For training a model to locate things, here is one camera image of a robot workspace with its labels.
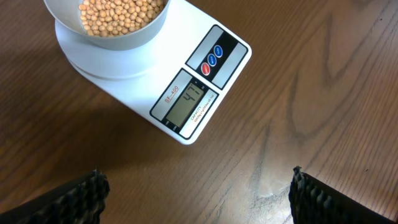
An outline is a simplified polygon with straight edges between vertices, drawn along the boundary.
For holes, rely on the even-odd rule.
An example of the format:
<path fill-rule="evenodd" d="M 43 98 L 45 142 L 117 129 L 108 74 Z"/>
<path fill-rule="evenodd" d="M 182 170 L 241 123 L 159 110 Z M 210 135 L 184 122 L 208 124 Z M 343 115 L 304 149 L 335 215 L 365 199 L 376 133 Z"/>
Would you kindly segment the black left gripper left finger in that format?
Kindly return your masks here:
<path fill-rule="evenodd" d="M 94 170 L 1 214 L 1 223 L 99 224 L 110 187 Z"/>

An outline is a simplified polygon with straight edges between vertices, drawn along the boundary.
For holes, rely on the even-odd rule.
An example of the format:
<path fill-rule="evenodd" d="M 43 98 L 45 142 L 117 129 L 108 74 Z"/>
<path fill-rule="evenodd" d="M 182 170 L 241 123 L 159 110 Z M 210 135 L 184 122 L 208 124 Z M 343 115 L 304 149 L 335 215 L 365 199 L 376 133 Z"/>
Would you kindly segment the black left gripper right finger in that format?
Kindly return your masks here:
<path fill-rule="evenodd" d="M 295 224 L 394 224 L 318 179 L 294 168 L 289 190 Z"/>

